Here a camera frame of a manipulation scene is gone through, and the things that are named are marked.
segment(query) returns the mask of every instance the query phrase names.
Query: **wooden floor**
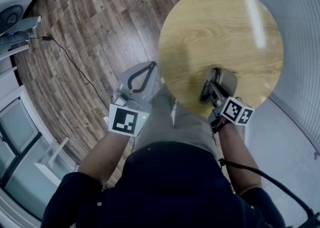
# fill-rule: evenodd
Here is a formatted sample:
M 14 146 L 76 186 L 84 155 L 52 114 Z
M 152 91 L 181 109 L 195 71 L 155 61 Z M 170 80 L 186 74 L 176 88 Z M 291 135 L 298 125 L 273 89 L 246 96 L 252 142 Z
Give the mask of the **wooden floor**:
M 35 37 L 52 35 L 87 75 L 107 105 L 120 74 L 157 60 L 162 25 L 179 0 L 38 0 Z M 106 133 L 108 110 L 54 42 L 31 40 L 16 55 L 23 84 L 50 132 L 79 163 Z M 109 182 L 121 175 L 129 145 Z

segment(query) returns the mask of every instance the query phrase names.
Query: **wooden table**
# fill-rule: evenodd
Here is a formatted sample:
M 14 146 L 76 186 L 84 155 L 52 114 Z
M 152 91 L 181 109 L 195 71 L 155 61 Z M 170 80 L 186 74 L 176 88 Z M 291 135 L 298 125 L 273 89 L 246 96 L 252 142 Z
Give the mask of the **wooden table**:
M 234 96 L 256 108 L 278 82 L 283 44 L 273 16 L 258 0 L 181 0 L 162 27 L 158 63 L 176 99 L 207 117 L 212 105 L 198 103 L 207 69 L 234 72 Z

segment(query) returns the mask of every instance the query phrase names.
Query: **power cord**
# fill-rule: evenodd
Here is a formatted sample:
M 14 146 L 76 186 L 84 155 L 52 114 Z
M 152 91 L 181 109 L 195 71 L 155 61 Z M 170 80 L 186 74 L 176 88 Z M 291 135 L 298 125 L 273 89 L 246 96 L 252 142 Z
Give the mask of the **power cord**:
M 292 191 L 290 191 L 286 186 L 284 186 L 279 181 L 275 180 L 274 178 L 267 175 L 263 171 L 261 171 L 257 168 L 254 168 L 254 167 L 245 166 L 245 165 L 241 165 L 241 164 L 234 163 L 231 161 L 227 161 L 224 158 L 219 159 L 219 162 L 220 162 L 221 167 L 228 165 L 228 166 L 234 167 L 236 169 L 244 169 L 244 170 L 249 170 L 253 173 L 256 173 L 256 174 L 262 176 L 263 178 L 269 180 L 275 186 L 280 188 L 284 193 L 289 195 L 293 200 L 295 200 L 295 202 L 297 202 L 303 208 L 303 210 L 306 212 L 306 215 L 308 217 L 308 220 L 306 222 L 304 222 L 301 226 L 299 226 L 299 228 L 318 228 L 318 227 L 320 227 L 320 221 L 318 220 L 320 213 L 318 212 L 315 214 L 314 211 L 302 199 L 300 199 L 298 196 L 296 196 Z
M 74 67 L 79 71 L 79 73 L 81 73 L 83 75 L 83 77 L 91 84 L 91 86 L 94 88 L 97 96 L 99 97 L 99 99 L 101 100 L 101 102 L 103 103 L 104 107 L 108 110 L 109 112 L 109 107 L 108 105 L 102 100 L 102 98 L 100 97 L 96 87 L 92 84 L 92 82 L 87 78 L 87 76 L 82 72 L 82 70 L 80 70 L 78 68 L 78 66 L 75 64 L 75 62 L 70 58 L 70 56 L 68 55 L 67 51 L 65 50 L 65 48 L 60 45 L 53 37 L 49 37 L 49 36 L 43 36 L 43 37 L 35 37 L 35 38 L 30 38 L 30 40 L 37 40 L 37 39 L 42 39 L 43 41 L 54 41 L 63 51 L 64 53 L 66 54 L 66 56 L 68 57 L 68 59 L 70 60 L 70 62 L 74 65 Z

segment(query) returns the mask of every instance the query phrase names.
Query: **gray pants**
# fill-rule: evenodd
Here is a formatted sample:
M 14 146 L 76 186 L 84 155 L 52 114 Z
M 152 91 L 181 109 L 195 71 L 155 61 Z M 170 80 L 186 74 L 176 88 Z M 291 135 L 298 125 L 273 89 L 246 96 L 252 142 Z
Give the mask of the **gray pants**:
M 180 142 L 209 151 L 217 158 L 216 143 L 207 120 L 178 103 L 173 123 L 174 105 L 175 98 L 163 85 L 154 96 L 150 116 L 135 138 L 134 151 L 154 142 Z

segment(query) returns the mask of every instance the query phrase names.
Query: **black strap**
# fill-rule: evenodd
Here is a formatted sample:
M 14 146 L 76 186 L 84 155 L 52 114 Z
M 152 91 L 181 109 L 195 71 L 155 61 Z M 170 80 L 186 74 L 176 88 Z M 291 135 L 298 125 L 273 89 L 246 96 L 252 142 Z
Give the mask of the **black strap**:
M 217 132 L 219 132 L 220 131 L 220 129 L 222 129 L 226 124 L 228 124 L 228 123 L 231 123 L 231 121 L 230 120 L 225 120 L 224 122 L 222 122 L 219 126 L 217 126 L 216 127 L 216 129 L 214 130 L 214 134 L 215 133 L 217 133 Z

